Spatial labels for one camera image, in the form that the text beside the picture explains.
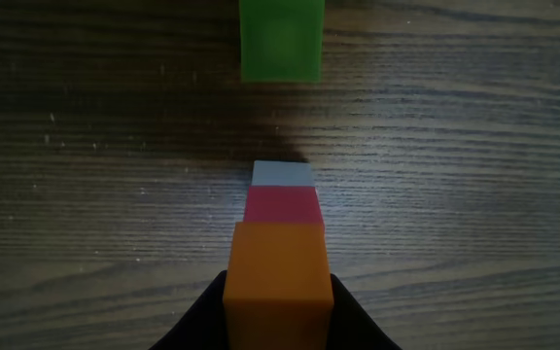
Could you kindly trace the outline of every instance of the orange block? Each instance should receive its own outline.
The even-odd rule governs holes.
[[[224,310],[230,350],[324,350],[333,309],[324,227],[237,223]]]

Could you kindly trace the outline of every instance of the tabletop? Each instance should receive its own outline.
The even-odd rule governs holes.
[[[0,349],[146,349],[256,159],[403,349],[560,349],[560,0],[328,0],[323,82],[242,84],[236,0],[0,0]]]

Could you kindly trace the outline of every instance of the pink block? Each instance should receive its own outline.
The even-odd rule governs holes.
[[[322,224],[314,187],[250,186],[244,222]]]

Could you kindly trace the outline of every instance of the wooden table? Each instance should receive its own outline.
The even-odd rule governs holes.
[[[307,159],[404,349],[560,349],[560,0],[328,0],[320,85],[239,83],[236,0],[0,0],[0,349],[146,349]]]

